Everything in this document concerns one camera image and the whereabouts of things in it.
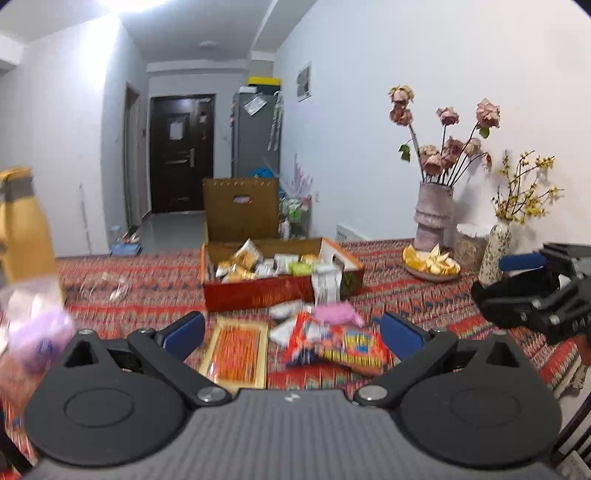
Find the ceiling light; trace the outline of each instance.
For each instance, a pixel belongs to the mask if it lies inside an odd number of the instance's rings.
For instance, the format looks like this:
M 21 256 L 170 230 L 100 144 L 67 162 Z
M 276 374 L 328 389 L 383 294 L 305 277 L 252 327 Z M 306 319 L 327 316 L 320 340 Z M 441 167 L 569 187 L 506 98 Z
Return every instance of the ceiling light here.
M 206 40 L 206 41 L 202 41 L 199 44 L 199 48 L 202 50 L 213 50 L 214 48 L 218 48 L 219 47 L 219 43 L 213 40 Z
M 103 7 L 107 7 L 119 14 L 142 12 L 167 2 L 170 2 L 170 0 L 100 0 L 100 4 Z

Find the floor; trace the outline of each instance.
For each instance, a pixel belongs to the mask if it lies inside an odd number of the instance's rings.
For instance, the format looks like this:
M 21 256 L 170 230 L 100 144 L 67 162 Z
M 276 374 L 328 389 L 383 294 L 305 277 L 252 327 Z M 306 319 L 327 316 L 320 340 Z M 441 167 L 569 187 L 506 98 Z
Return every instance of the floor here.
M 201 248 L 205 239 L 205 213 L 156 213 L 138 230 L 143 253 Z

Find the candy box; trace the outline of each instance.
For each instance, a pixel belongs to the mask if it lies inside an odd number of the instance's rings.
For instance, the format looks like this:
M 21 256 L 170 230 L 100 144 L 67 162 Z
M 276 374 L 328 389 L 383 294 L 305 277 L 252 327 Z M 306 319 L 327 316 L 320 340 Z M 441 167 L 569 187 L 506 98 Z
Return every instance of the candy box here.
M 265 388 L 269 326 L 218 317 L 199 373 L 230 392 Z

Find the white paper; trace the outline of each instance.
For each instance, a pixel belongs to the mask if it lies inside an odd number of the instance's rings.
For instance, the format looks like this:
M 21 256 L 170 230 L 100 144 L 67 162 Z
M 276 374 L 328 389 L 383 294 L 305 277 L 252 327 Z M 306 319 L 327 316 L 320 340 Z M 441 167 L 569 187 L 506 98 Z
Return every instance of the white paper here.
M 170 124 L 168 137 L 170 140 L 182 140 L 184 135 L 184 122 L 178 121 Z

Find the open box lid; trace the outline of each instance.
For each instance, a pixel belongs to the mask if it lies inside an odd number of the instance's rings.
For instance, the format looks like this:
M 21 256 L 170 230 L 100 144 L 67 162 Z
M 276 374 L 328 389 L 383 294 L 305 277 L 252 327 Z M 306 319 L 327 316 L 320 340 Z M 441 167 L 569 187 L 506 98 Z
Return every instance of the open box lid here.
M 278 179 L 205 179 L 203 197 L 209 241 L 279 238 Z

